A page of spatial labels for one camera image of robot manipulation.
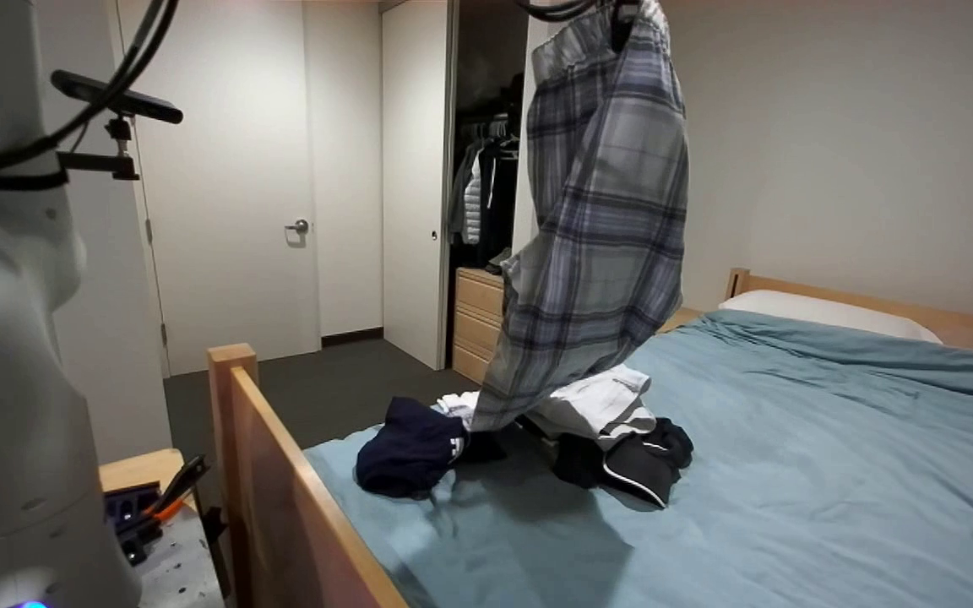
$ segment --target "mattress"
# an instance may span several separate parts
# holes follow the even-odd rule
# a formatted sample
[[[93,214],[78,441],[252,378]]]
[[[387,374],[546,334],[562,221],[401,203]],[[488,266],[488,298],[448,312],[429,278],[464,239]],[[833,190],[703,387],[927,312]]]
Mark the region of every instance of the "mattress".
[[[715,312],[633,357],[694,437],[666,511],[550,476],[502,431],[422,499],[309,448],[409,603],[973,603],[973,353]]]

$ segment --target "white robot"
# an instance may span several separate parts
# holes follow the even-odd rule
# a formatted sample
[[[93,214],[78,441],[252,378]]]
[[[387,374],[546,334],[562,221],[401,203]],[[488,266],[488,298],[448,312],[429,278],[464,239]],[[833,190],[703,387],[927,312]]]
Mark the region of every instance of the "white robot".
[[[125,56],[136,72],[173,10],[153,4]],[[87,410],[52,334],[82,279],[82,239],[54,154],[64,135],[42,127],[35,48],[35,4],[0,0],[0,608],[131,608],[143,592],[104,522]],[[108,107],[125,72],[91,97]]]

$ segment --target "door handle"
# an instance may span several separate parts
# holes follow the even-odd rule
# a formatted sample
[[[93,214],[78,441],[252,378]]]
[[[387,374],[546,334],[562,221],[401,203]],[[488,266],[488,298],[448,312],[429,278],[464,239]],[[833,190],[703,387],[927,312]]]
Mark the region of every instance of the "door handle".
[[[294,221],[294,223],[284,226],[287,248],[309,248],[309,233],[312,233],[309,221]]]

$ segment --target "door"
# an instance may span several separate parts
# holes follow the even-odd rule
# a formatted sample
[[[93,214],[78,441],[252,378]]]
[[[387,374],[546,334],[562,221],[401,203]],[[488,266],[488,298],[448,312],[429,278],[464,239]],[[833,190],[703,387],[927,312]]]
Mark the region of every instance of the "door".
[[[448,25],[448,0],[381,13],[386,339],[429,368],[447,365]]]
[[[118,0],[125,34],[143,10]],[[184,124],[140,123],[136,149],[170,371],[200,371],[226,341],[261,357],[318,350],[304,4],[180,4],[136,87],[186,110]]]

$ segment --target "floor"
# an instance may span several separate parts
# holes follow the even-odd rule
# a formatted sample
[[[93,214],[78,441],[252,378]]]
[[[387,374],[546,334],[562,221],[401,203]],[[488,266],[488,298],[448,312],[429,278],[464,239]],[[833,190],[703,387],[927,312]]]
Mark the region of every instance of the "floor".
[[[434,402],[447,393],[473,393],[473,380],[453,371],[429,371],[381,339],[333,346],[318,353],[261,365],[261,387],[301,447],[349,437],[386,418],[392,396]],[[164,380],[175,448],[212,462],[209,385],[205,374],[175,374]],[[200,482],[204,503],[220,503],[209,482]]]

